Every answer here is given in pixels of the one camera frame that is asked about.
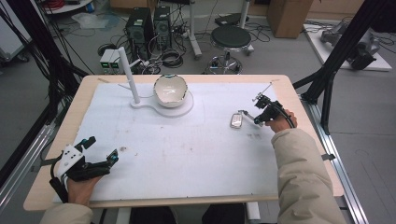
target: floor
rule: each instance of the floor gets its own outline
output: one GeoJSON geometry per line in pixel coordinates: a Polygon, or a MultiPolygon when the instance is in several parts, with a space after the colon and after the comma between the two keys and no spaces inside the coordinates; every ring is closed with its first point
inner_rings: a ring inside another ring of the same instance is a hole
{"type": "MultiPolygon", "coordinates": [[[[64,36],[81,59],[94,74],[102,74],[98,48],[103,44],[115,43],[125,26],[122,14],[111,14],[104,7],[97,10],[103,18],[109,19],[106,29],[82,30],[70,19],[73,14],[54,18],[64,29],[64,36]]],[[[218,15],[200,17],[196,20],[196,33],[210,32],[217,25],[213,22],[218,15]]],[[[256,22],[267,25],[265,18],[250,17],[247,25],[256,22]]],[[[396,41],[395,35],[380,34],[396,41]]],[[[197,36],[203,52],[200,60],[194,60],[191,45],[183,56],[184,64],[179,68],[162,67],[161,74],[202,74],[207,62],[220,51],[209,44],[208,35],[197,36]]],[[[274,38],[271,31],[264,29],[260,40],[252,43],[254,52],[247,56],[234,53],[244,65],[243,74],[284,74],[291,82],[298,81],[316,72],[321,63],[305,34],[296,39],[274,38]]],[[[393,52],[381,48],[379,54],[396,67],[396,46],[386,46],[393,52]]],[[[77,67],[88,69],[72,53],[77,67]]],[[[353,188],[359,197],[367,219],[371,223],[396,223],[396,70],[389,72],[353,71],[340,69],[333,85],[330,132],[341,159],[346,167],[353,188]]],[[[301,87],[303,93],[308,86],[301,87]]],[[[48,81],[40,74],[35,62],[22,63],[14,60],[0,67],[0,165],[3,166],[13,150],[26,135],[36,118],[48,103],[48,81]]],[[[18,186],[12,199],[0,214],[2,223],[38,223],[42,213],[23,210],[23,201],[34,179],[30,172],[18,186]]],[[[275,223],[276,202],[260,203],[262,222],[275,223]]],[[[200,223],[205,205],[176,207],[179,223],[200,223]]],[[[98,223],[101,209],[94,210],[93,222],[98,223]]],[[[115,223],[117,209],[109,209],[105,223],[115,223]]]]}

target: desk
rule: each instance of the desk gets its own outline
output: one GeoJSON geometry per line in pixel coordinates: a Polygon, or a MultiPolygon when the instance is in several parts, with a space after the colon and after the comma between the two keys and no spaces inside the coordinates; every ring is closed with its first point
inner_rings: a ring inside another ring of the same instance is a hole
{"type": "MultiPolygon", "coordinates": [[[[272,75],[242,75],[242,76],[203,76],[186,75],[183,76],[187,83],[258,83],[272,82],[277,99],[287,109],[293,111],[298,118],[299,128],[311,134],[317,141],[318,149],[324,154],[324,149],[318,140],[317,134],[306,115],[300,100],[292,87],[290,80],[286,76],[272,75]]],[[[136,83],[154,83],[158,76],[134,76],[136,83]]],[[[126,82],[126,76],[89,76],[85,77],[78,89],[76,97],[67,112],[64,122],[55,137],[53,144],[47,155],[47,159],[52,159],[61,153],[64,146],[73,143],[77,136],[77,130],[83,120],[84,114],[91,103],[96,86],[99,83],[126,82]]],[[[334,196],[342,196],[343,188],[334,172],[331,164],[325,161],[326,168],[333,182],[334,196]]],[[[45,210],[54,205],[52,202],[55,196],[50,184],[50,167],[42,167],[37,178],[25,200],[24,208],[28,211],[45,210]]],[[[197,204],[197,203],[236,203],[236,202],[255,202],[265,200],[276,200],[274,195],[244,195],[232,197],[209,197],[209,198],[182,198],[182,199],[150,199],[150,200],[131,200],[131,201],[111,201],[111,202],[92,202],[91,207],[126,207],[126,206],[149,206],[149,205],[171,205],[171,204],[197,204]]]]}

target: computer case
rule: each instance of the computer case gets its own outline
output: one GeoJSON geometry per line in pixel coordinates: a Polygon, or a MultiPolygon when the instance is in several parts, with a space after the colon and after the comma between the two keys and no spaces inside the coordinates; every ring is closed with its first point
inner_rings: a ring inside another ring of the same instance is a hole
{"type": "Polygon", "coordinates": [[[170,7],[156,7],[154,12],[154,31],[157,36],[157,49],[172,48],[170,7]]]}
{"type": "Polygon", "coordinates": [[[125,25],[133,59],[148,60],[154,50],[154,30],[148,7],[134,7],[125,25]]]}

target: human hand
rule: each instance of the human hand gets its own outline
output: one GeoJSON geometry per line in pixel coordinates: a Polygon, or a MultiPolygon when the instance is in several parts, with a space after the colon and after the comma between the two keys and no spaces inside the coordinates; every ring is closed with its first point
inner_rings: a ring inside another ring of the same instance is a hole
{"type": "Polygon", "coordinates": [[[69,203],[77,203],[88,207],[93,189],[101,178],[101,176],[97,176],[95,178],[80,182],[76,182],[71,178],[68,178],[67,189],[69,203]]]}
{"type": "MultiPolygon", "coordinates": [[[[290,119],[293,122],[294,127],[297,128],[297,118],[294,117],[294,113],[290,112],[289,110],[285,110],[285,112],[290,116],[290,119]]],[[[278,115],[274,120],[266,121],[265,126],[270,126],[275,133],[290,128],[288,121],[282,115],[278,115]]]]}

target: sleeve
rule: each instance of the sleeve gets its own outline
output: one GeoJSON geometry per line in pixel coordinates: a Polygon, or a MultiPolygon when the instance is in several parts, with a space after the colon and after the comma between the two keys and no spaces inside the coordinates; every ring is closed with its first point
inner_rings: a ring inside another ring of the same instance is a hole
{"type": "Polygon", "coordinates": [[[315,140],[300,129],[272,139],[278,168],[278,223],[346,223],[315,140]]]}
{"type": "Polygon", "coordinates": [[[49,208],[40,224],[89,224],[93,212],[91,208],[75,203],[63,203],[49,208]]]}

